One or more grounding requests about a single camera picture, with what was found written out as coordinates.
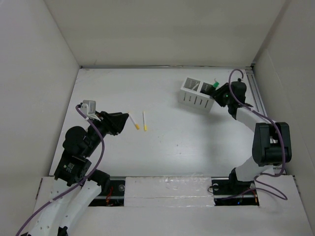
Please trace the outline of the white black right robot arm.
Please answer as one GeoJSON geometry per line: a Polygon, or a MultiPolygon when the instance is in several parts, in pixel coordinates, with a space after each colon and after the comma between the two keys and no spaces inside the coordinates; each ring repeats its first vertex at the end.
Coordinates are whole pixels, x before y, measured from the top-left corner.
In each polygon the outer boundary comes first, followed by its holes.
{"type": "Polygon", "coordinates": [[[252,155],[234,168],[224,185],[236,197],[258,182],[260,176],[279,177],[291,161],[291,138],[286,122],[275,122],[246,103],[247,86],[241,79],[216,88],[211,97],[238,122],[253,132],[252,155]]]}

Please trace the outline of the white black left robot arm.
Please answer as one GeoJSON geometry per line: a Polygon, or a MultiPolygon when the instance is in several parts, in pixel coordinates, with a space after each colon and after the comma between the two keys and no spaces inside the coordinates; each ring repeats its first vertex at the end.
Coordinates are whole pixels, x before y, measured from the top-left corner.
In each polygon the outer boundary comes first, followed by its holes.
{"type": "Polygon", "coordinates": [[[87,129],[74,126],[66,132],[50,200],[37,210],[40,216],[27,233],[29,236],[68,236],[93,199],[109,191],[110,176],[97,167],[90,169],[89,157],[98,145],[104,153],[104,137],[120,134],[128,114],[79,114],[90,125],[87,129]]]}

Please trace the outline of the black highlighter green cap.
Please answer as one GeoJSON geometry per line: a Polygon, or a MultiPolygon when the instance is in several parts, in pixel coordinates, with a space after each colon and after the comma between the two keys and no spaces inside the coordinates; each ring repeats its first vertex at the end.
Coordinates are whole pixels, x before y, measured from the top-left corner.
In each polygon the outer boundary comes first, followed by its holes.
{"type": "Polygon", "coordinates": [[[217,87],[219,86],[219,82],[215,82],[214,84],[211,85],[211,87],[209,88],[209,92],[212,93],[213,91],[215,91],[217,89],[217,87]]]}

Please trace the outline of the white mesh desk organizer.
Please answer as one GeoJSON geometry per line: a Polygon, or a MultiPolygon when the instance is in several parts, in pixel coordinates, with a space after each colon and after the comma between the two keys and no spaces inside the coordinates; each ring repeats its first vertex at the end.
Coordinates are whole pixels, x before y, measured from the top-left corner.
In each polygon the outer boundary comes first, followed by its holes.
{"type": "Polygon", "coordinates": [[[198,109],[207,113],[210,112],[214,104],[214,99],[211,97],[209,88],[215,82],[217,81],[214,80],[213,83],[208,83],[187,77],[179,90],[178,102],[190,108],[198,109]],[[191,88],[196,83],[199,83],[199,87],[197,90],[192,90],[191,88]]]}

